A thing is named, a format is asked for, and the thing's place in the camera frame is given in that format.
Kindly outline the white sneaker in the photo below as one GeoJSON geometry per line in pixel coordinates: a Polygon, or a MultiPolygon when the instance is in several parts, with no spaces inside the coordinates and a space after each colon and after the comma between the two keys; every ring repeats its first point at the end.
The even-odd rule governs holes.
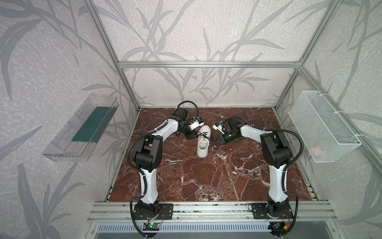
{"type": "Polygon", "coordinates": [[[203,125],[198,132],[197,155],[199,158],[206,158],[208,155],[211,140],[211,129],[203,125]]]}

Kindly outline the black shoelace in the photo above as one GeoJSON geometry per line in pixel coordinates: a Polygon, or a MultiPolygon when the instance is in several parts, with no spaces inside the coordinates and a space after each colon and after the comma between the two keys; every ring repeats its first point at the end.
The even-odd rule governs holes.
{"type": "Polygon", "coordinates": [[[203,132],[198,132],[198,148],[200,149],[207,149],[210,145],[212,145],[212,148],[215,150],[219,149],[219,146],[214,146],[212,144],[213,140],[215,139],[210,132],[208,131],[203,131],[203,132]]]}

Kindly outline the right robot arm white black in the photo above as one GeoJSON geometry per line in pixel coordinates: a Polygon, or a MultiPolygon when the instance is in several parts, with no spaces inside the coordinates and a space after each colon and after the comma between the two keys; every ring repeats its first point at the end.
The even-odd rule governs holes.
{"type": "Polygon", "coordinates": [[[213,125],[213,129],[221,134],[217,137],[220,145],[227,144],[237,138],[244,137],[260,142],[262,145],[263,158],[268,164],[270,172],[270,188],[265,206],[253,206],[253,214],[259,213],[262,217],[279,219],[286,215],[290,219],[296,218],[297,209],[292,212],[289,204],[290,194],[287,192],[287,169],[293,164],[296,157],[292,157],[292,150],[285,137],[285,133],[294,135],[303,147],[302,139],[293,131],[285,129],[259,128],[253,124],[236,124],[231,126],[231,130],[223,130],[222,122],[213,125]]]}

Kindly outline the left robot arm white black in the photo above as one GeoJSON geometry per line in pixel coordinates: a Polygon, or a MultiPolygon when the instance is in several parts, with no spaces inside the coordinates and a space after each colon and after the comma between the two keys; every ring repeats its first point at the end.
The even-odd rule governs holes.
{"type": "Polygon", "coordinates": [[[141,134],[127,151],[128,165],[139,172],[141,196],[131,198],[137,204],[131,209],[131,217],[152,218],[160,213],[157,190],[157,169],[162,161],[163,142],[173,133],[183,133],[186,139],[198,138],[196,128],[204,124],[199,109],[192,101],[183,101],[158,127],[141,134]]]}

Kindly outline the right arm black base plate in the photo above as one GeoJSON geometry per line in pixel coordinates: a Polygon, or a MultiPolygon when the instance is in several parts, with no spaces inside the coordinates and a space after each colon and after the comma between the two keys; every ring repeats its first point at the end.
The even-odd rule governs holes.
{"type": "Polygon", "coordinates": [[[254,219],[293,219],[294,214],[290,205],[285,208],[273,210],[267,203],[250,203],[248,210],[253,214],[254,219]]]}

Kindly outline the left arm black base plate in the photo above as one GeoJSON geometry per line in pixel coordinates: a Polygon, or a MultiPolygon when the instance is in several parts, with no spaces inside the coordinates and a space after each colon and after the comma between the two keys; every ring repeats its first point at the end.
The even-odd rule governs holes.
{"type": "Polygon", "coordinates": [[[134,206],[133,217],[135,220],[172,220],[173,218],[173,204],[159,203],[154,206],[146,206],[138,204],[134,206]]]}

